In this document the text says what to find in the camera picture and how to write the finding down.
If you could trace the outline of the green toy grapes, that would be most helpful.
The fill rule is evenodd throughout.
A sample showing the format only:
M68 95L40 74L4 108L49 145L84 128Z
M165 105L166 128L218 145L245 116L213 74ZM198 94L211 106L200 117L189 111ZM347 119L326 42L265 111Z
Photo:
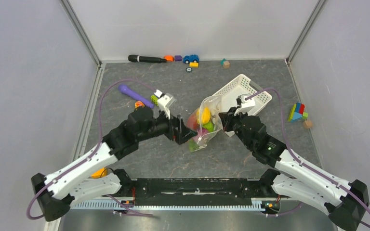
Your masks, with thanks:
M198 151L200 149L200 146L194 140L190 140L188 141L188 149L192 153Z

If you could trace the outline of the green toy lettuce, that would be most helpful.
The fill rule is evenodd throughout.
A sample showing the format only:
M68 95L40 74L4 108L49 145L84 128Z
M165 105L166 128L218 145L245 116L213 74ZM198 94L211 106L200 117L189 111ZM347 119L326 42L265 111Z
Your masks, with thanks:
M214 124L210 121L202 126L208 132L214 132Z

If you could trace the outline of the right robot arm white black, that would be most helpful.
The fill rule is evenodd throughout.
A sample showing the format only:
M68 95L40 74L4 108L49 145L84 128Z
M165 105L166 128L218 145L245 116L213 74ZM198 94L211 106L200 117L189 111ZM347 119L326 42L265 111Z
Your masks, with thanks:
M262 176L259 191L300 200L345 231L355 231L369 207L368 188L360 180L349 182L306 161L280 140L267 134L260 118L247 113L219 113L224 131L232 131L252 156L271 168Z

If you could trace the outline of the purple toy onion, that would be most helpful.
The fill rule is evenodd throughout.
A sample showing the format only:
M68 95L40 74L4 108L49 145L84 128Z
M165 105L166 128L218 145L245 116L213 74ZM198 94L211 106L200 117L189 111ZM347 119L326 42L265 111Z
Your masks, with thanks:
M205 128L199 129L199 130L197 131L197 135L194 137L194 141L195 141L195 142L199 142L199 140L201 140L201 139L202 139L202 137L203 137L204 135L208 134L208 133L209 133L209 131L208 131L207 129L205 129Z

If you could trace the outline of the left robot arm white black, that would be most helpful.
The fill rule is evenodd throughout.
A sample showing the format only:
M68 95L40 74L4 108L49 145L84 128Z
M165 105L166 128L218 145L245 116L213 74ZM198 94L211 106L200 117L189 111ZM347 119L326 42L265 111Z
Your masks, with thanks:
M82 199L84 193L78 188L79 183L101 167L113 164L138 150L142 141L164 135L181 145L196 134L180 116L166 115L161 111L154 118L151 108L136 109L74 162L54 173L37 173L32 176L34 197L26 209L26 216L31 220L44 218L47 222L64 216L72 204Z

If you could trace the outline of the clear zip top bag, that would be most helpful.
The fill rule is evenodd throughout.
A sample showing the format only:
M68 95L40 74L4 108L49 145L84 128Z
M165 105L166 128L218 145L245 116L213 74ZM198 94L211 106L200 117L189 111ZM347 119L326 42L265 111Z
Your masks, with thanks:
M213 95L205 98L188 118L187 126L197 132L197 135L188 141L190 152L207 147L208 142L223 130L219 113L222 109L222 97Z

